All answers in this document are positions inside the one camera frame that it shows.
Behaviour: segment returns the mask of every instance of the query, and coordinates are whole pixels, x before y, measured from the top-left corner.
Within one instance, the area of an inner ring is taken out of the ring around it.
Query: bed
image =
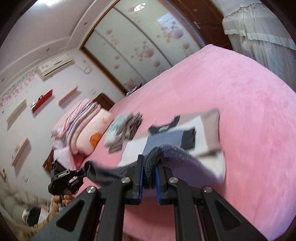
[[[296,215],[296,94],[256,61],[207,45],[162,73],[110,110],[143,113],[135,138],[176,114],[217,107],[226,178],[214,188],[268,240],[282,235]],[[85,159],[115,167],[104,136]],[[89,179],[79,192],[94,185]],[[172,206],[153,197],[126,206],[124,232],[140,240],[175,240]]]

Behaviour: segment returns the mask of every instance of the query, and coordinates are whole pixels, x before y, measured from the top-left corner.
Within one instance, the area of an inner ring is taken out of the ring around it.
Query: hand
[[[64,200],[63,200],[63,204],[65,204],[66,206],[72,202],[72,200],[74,199],[72,192],[70,192],[69,190],[66,192],[66,194],[64,195]],[[52,199],[52,209],[58,213],[59,212],[59,201],[61,200],[61,197],[59,195],[55,195]]]

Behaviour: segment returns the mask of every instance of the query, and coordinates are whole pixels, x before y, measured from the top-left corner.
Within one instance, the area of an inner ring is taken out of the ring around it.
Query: metal bolt
[[[211,193],[212,191],[213,191],[213,188],[211,188],[210,186],[204,187],[204,192]]]
[[[170,183],[177,183],[179,180],[176,177],[170,177],[170,179],[168,180]]]
[[[123,177],[122,179],[121,179],[121,182],[122,183],[129,183],[131,181],[131,179],[129,178],[129,177]]]
[[[88,193],[94,193],[95,190],[96,190],[96,188],[95,188],[94,186],[89,186],[89,187],[86,188],[86,191],[87,191]]]

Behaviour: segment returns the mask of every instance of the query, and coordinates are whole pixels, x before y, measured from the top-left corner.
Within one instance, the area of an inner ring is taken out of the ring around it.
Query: brown door
[[[232,50],[222,27],[223,15],[211,0],[168,0],[196,28],[206,44]]]

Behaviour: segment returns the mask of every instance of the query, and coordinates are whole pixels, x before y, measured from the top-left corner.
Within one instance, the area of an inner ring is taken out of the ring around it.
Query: curtain
[[[296,45],[264,4],[241,7],[222,24],[234,51],[256,60],[296,91]]]

